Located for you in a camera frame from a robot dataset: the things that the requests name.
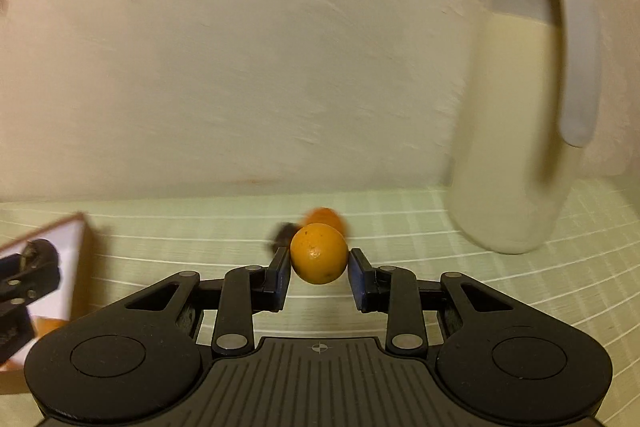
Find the dark brown fruit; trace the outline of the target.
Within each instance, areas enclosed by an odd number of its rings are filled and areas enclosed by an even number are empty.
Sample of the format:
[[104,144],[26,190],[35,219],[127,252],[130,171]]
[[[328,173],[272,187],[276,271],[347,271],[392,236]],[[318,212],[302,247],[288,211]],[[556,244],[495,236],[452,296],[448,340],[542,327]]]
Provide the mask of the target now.
[[22,271],[58,265],[58,251],[47,239],[34,239],[27,242],[20,257]]
[[269,241],[269,248],[271,254],[275,256],[280,248],[288,248],[291,245],[292,239],[295,234],[300,230],[300,225],[294,222],[281,223],[277,231],[272,234]]

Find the orange mandarin near dark fruit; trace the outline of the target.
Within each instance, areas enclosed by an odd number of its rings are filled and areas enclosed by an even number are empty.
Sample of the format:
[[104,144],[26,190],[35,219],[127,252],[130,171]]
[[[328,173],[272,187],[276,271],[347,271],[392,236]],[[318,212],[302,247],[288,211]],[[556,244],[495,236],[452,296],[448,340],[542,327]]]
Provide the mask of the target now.
[[303,220],[303,226],[315,225],[316,223],[320,223],[320,225],[329,225],[329,227],[334,228],[344,237],[348,235],[348,226],[346,221],[332,208],[317,207],[310,210]]

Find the brown cardboard box white inside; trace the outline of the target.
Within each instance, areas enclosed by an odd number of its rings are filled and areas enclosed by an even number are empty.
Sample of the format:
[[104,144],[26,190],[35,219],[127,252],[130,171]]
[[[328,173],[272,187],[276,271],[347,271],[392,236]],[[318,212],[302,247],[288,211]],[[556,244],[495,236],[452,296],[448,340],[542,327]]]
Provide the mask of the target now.
[[[61,280],[58,289],[28,306],[30,318],[53,317],[67,323],[89,312],[91,275],[96,240],[85,213],[76,212],[27,232],[16,239],[3,239],[1,259],[21,254],[27,242],[47,239],[58,251]],[[4,395],[25,393],[24,363],[28,351],[39,340],[30,340],[6,363],[1,363],[1,392]]]

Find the round orange mandarin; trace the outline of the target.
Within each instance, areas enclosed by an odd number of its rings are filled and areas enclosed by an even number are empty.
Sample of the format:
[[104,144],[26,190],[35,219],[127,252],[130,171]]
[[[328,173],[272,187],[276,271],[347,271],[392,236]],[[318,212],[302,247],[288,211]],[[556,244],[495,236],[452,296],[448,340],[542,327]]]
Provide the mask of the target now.
[[35,335],[41,338],[67,324],[66,320],[54,319],[53,317],[33,317],[32,325],[34,325]]

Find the small round orange kumquat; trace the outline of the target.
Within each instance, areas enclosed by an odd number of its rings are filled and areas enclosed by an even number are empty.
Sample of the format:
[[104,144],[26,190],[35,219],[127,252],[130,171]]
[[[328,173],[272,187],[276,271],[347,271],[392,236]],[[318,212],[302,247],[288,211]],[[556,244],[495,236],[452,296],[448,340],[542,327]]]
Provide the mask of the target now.
[[294,271],[312,285],[329,284],[345,271],[348,247],[344,236],[324,223],[300,228],[290,245]]

